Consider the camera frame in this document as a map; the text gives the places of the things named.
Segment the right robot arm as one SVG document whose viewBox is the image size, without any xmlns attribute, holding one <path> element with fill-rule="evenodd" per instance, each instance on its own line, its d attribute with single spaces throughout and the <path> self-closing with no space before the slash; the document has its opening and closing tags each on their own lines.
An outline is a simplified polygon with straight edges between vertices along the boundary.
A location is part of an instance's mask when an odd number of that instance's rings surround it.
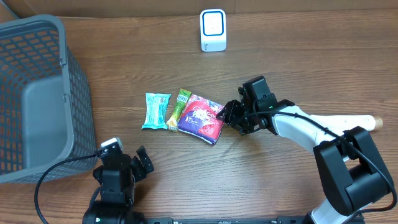
<svg viewBox="0 0 398 224">
<path fill-rule="evenodd" d="M 371 135 L 382 119 L 370 115 L 315 116 L 277 100 L 263 76 L 238 89 L 216 117 L 240 135 L 267 129 L 315 157 L 325 200 L 294 223 L 364 223 L 365 213 L 397 205 L 397 191 Z"/>
</svg>

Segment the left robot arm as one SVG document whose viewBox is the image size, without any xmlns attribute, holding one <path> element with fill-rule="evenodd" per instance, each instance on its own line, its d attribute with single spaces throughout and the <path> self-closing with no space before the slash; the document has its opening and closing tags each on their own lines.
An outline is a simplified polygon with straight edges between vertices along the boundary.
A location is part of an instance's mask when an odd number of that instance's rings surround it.
<svg viewBox="0 0 398 224">
<path fill-rule="evenodd" d="M 98 150 L 102 165 L 93 171 L 100 186 L 91 197 L 83 224 L 145 224 L 144 214 L 134 212 L 135 183 L 154 171 L 144 146 L 131 157 L 114 144 Z"/>
</svg>

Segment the light green wipes pack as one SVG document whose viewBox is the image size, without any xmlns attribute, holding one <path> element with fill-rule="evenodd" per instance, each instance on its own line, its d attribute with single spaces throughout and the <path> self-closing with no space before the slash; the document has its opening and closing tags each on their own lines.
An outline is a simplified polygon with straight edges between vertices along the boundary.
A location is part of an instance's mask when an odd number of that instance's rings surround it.
<svg viewBox="0 0 398 224">
<path fill-rule="evenodd" d="M 165 114 L 171 94 L 146 93 L 146 118 L 142 129 L 167 129 Z"/>
</svg>

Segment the white floral cream tube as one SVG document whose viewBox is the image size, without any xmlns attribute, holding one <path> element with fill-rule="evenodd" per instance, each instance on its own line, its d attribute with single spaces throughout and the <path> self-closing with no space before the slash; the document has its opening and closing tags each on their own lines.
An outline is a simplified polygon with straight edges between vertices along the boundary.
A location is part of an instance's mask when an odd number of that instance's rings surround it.
<svg viewBox="0 0 398 224">
<path fill-rule="evenodd" d="M 379 116 L 372 115 L 310 115 L 316 121 L 319 121 L 324 127 L 334 133 L 343 132 L 360 126 L 367 131 L 379 131 L 383 128 L 383 120 Z"/>
</svg>

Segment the purple red tissue pack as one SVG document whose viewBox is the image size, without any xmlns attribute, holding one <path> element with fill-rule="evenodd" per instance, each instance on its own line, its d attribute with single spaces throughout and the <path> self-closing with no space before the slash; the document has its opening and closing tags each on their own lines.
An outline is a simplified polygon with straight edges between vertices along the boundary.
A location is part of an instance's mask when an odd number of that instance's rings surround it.
<svg viewBox="0 0 398 224">
<path fill-rule="evenodd" d="M 214 145 L 224 124 L 216 115 L 223 108 L 219 103 L 192 94 L 178 121 L 178 130 Z"/>
</svg>

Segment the green yellow juice carton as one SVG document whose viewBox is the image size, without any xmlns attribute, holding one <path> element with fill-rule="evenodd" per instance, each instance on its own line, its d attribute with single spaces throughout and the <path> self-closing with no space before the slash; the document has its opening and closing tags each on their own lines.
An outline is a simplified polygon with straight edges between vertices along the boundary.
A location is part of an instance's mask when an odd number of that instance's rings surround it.
<svg viewBox="0 0 398 224">
<path fill-rule="evenodd" d="M 180 89 L 174 111 L 169 118 L 169 120 L 166 122 L 166 125 L 168 127 L 168 130 L 177 132 L 178 131 L 178 121 L 181 117 L 183 109 L 186 107 L 186 104 L 191 96 L 191 92 L 188 90 Z"/>
</svg>

